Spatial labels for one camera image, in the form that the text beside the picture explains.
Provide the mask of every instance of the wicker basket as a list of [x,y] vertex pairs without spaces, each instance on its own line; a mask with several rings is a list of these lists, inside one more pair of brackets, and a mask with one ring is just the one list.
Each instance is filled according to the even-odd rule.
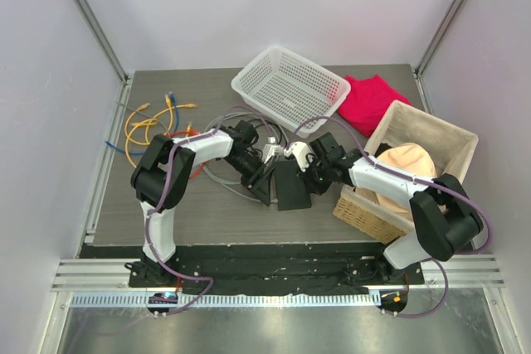
[[[367,141],[365,150],[374,154],[381,143],[396,147],[403,143],[421,145],[435,163],[437,175],[443,172],[463,182],[478,136],[419,109],[395,101]],[[378,205],[376,195],[360,196],[344,186],[334,215],[386,244],[414,230],[408,219]]]

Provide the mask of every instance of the white wall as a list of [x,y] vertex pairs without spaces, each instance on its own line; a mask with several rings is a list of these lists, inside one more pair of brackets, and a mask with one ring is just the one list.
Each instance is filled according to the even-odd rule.
[[531,0],[469,0],[426,73],[435,113],[476,132],[465,188],[494,219],[493,250],[529,350]]
[[72,0],[0,0],[0,351],[37,352],[118,79]]
[[450,2],[89,0],[129,72],[244,66],[273,43],[324,65],[415,65]]

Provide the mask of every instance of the tan cloth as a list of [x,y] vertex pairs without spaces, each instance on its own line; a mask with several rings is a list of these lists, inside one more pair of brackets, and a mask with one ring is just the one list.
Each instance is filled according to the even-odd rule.
[[[419,176],[437,177],[435,164],[431,160],[430,154],[418,144],[404,143],[398,147],[388,149],[380,154],[378,160],[389,166],[398,167]],[[356,192],[360,196],[386,207],[408,220],[412,220],[411,212],[408,209],[403,208],[386,196],[364,188],[357,188]]]

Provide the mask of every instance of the white plastic basket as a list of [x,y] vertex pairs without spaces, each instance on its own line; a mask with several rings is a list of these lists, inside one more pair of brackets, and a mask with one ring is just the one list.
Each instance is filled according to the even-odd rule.
[[[280,46],[260,53],[231,86],[246,103],[291,132],[306,119],[331,116],[350,91],[345,79]],[[297,134],[306,138],[325,122],[310,122]]]

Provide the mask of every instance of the red cloth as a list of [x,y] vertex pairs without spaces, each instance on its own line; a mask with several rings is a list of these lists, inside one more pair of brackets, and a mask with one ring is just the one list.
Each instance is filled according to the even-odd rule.
[[350,83],[351,90],[338,112],[365,137],[373,134],[395,99],[411,105],[409,99],[397,93],[379,75],[365,80],[345,76],[345,80]]

